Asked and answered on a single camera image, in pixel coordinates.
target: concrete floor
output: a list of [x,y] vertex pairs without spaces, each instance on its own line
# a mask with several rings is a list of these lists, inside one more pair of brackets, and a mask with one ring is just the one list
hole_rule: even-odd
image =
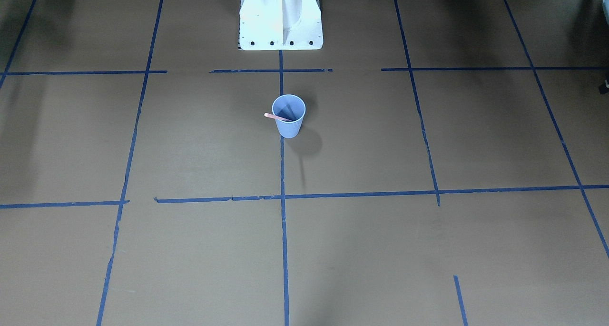
[[600,1],[0,0],[0,324],[606,325]]

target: light blue plastic cup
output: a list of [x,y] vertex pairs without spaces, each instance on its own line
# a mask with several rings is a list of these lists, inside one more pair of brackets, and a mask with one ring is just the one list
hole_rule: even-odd
[[306,106],[296,95],[284,94],[275,99],[271,107],[273,114],[293,121],[275,120],[280,135],[284,138],[294,138],[300,131],[305,117]]

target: white mounting plate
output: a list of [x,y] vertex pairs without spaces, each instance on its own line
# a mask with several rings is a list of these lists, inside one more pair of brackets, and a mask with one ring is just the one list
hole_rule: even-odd
[[[320,1],[315,0],[317,6],[320,6]],[[277,44],[274,42],[273,45],[266,40],[254,40],[250,39],[253,35],[257,35],[251,30],[247,23],[242,21],[239,22],[239,39],[237,44],[239,50],[318,50],[322,48],[324,44],[324,34],[322,33],[321,20],[310,20],[309,24],[301,22],[301,25],[294,30],[289,31],[289,36],[285,44]]]

